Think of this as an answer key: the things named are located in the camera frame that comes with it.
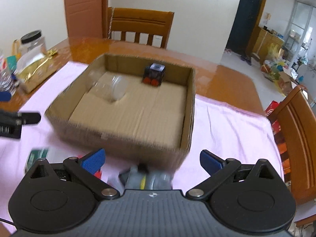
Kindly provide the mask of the green medical cotton swab box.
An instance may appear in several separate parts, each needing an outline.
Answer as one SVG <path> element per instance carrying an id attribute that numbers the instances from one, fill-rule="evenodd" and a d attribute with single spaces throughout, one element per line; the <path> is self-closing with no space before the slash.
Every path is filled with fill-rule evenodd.
<path id="1" fill-rule="evenodd" d="M 45 159 L 48 157 L 49 148 L 33 148 L 26 160 L 24 173 L 27 173 L 28 170 L 32 167 L 32 165 L 38 160 L 38 159 Z"/>

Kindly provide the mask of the clear plastic jar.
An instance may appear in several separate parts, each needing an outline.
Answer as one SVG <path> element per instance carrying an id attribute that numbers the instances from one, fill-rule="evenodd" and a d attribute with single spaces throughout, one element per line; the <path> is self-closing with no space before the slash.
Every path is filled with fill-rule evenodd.
<path id="1" fill-rule="evenodd" d="M 108 102 L 121 100 L 127 91 L 128 81 L 125 77 L 106 71 L 90 71 L 86 81 L 87 91 Z"/>

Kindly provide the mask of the black cube toy red wheels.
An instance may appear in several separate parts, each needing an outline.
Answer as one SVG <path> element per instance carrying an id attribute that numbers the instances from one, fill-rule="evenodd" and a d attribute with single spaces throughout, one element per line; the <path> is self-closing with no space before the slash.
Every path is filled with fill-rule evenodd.
<path id="1" fill-rule="evenodd" d="M 162 64 L 152 63 L 146 66 L 142 77 L 142 82 L 154 87 L 161 85 L 165 76 L 166 67 Z"/>

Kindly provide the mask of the red toy fire truck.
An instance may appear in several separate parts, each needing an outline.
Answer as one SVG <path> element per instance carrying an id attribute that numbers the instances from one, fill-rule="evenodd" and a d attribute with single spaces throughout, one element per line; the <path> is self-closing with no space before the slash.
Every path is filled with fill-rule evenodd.
<path id="1" fill-rule="evenodd" d="M 85 159 L 83 159 L 83 157 L 80 157 L 78 163 L 83 169 L 85 169 L 95 177 L 101 179 L 101 168 L 104 164 L 104 159 L 105 157 L 103 156 L 103 154 L 96 154 Z"/>

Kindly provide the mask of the plastic water bottle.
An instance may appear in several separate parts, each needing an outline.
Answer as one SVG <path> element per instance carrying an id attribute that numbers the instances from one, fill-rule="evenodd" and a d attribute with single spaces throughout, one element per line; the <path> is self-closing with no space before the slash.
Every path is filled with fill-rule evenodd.
<path id="1" fill-rule="evenodd" d="M 3 55 L 3 51 L 1 50 L 0 54 L 0 90 L 4 92 L 9 92 L 11 95 L 14 95 L 16 92 L 16 88 L 14 85 L 14 80 L 12 79 L 12 73 L 7 64 L 7 61 Z"/>

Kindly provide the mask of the gold tissue pack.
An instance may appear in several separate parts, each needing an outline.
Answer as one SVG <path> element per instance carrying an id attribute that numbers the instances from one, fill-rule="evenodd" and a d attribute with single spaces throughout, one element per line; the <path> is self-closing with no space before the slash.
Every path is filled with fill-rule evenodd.
<path id="1" fill-rule="evenodd" d="M 30 94 L 44 80 L 57 71 L 53 64 L 53 56 L 57 54 L 57 49 L 51 49 L 43 58 L 29 64 L 16 74 L 19 85 L 25 93 Z"/>

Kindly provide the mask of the pink table cloth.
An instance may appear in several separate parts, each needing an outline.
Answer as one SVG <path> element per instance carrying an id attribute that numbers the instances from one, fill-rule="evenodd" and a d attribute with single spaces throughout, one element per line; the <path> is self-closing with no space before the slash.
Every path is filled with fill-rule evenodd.
<path id="1" fill-rule="evenodd" d="M 82 156 L 86 148 L 62 141 L 46 118 L 38 125 L 24 126 L 21 138 L 1 138 L 1 217 L 10 219 L 8 201 L 25 173 L 30 151 L 50 147 L 66 157 Z M 244 164 L 269 160 L 279 175 L 282 162 L 268 119 L 228 104 L 196 96 L 191 150 L 172 181 L 174 189 L 183 192 L 207 179 L 200 166 L 199 155 L 209 150 L 223 159 L 235 158 Z"/>

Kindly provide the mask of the grey toy figure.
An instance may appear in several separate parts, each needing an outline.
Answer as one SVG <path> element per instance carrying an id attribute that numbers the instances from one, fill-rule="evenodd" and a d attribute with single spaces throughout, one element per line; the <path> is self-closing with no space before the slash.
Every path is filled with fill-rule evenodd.
<path id="1" fill-rule="evenodd" d="M 167 172 L 150 170 L 147 165 L 139 164 L 120 172 L 117 177 L 109 177 L 107 184 L 123 194 L 127 189 L 172 190 L 172 179 Z"/>

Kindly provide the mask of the clear jar black lid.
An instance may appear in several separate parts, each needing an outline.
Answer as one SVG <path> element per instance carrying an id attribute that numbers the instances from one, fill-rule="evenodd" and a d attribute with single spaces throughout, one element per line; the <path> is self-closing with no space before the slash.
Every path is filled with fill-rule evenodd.
<path id="1" fill-rule="evenodd" d="M 30 33 L 25 34 L 20 38 L 20 47 L 19 51 L 21 55 L 26 54 L 27 52 L 33 50 L 34 48 L 40 47 L 41 51 L 46 51 L 46 40 L 42 35 L 42 31 L 36 30 Z"/>

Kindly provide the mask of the brown cardboard box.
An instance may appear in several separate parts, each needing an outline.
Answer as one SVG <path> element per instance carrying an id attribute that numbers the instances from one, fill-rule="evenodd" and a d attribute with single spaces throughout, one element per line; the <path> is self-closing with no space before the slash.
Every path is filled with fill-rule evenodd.
<path id="1" fill-rule="evenodd" d="M 102 54 L 47 108 L 45 115 L 59 137 L 153 168 L 175 172 L 190 151 L 195 104 L 195 70 L 163 62 L 160 86 L 142 82 L 151 58 Z M 124 97 L 108 102 L 89 93 L 90 71 L 121 75 Z"/>

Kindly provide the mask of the wooden chair right side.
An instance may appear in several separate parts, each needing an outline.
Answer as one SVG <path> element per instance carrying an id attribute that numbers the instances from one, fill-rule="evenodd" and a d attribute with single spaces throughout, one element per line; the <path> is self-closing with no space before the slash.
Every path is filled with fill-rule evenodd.
<path id="1" fill-rule="evenodd" d="M 280 124 L 297 204 L 315 199 L 315 115 L 301 87 L 296 86 L 267 118 Z"/>

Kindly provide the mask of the wooden chair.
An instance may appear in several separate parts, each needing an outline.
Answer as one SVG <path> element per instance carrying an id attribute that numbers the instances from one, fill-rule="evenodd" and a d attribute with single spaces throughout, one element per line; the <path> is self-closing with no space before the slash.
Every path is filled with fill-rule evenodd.
<path id="1" fill-rule="evenodd" d="M 147 34 L 147 45 L 153 45 L 154 36 L 161 36 L 161 49 L 166 49 L 171 32 L 174 12 L 157 10 L 115 8 L 109 7 L 107 38 L 112 38 L 112 32 L 121 32 L 121 41 L 126 40 L 126 34 L 135 34 L 134 43 L 140 42 L 140 35 Z"/>
<path id="2" fill-rule="evenodd" d="M 301 87 L 296 86 L 267 118 L 280 124 L 297 204 L 315 199 L 315 115 Z"/>

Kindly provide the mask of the wooden door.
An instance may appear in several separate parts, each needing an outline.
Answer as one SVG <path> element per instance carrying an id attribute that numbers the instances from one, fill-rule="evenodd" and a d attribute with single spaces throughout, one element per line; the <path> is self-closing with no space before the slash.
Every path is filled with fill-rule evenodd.
<path id="1" fill-rule="evenodd" d="M 70 38 L 107 38 L 108 0 L 64 0 Z"/>

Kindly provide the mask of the wooden cabinet in background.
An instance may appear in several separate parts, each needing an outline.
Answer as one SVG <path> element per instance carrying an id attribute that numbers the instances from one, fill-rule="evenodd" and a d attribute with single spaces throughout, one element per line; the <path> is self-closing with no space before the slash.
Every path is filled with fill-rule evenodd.
<path id="1" fill-rule="evenodd" d="M 273 47 L 276 46 L 277 51 L 279 51 L 283 43 L 284 40 L 278 36 L 271 34 L 261 27 L 256 27 L 254 30 L 254 41 L 253 47 L 251 48 L 251 54 L 256 54 L 257 58 L 259 58 L 259 62 L 262 64 L 268 56 L 271 45 L 273 45 Z"/>

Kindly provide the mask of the wooden chair far side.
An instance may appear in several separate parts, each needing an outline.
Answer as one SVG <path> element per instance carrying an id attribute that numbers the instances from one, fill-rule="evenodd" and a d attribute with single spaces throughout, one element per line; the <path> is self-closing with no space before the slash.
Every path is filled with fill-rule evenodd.
<path id="1" fill-rule="evenodd" d="M 161 36 L 161 49 L 166 49 L 171 32 L 174 12 L 157 10 L 115 8 L 109 7 L 107 38 L 112 38 L 112 32 L 121 32 L 121 41 L 126 40 L 126 34 L 135 34 L 134 43 L 140 42 L 140 35 L 147 34 L 147 45 L 153 45 L 154 36 Z"/>

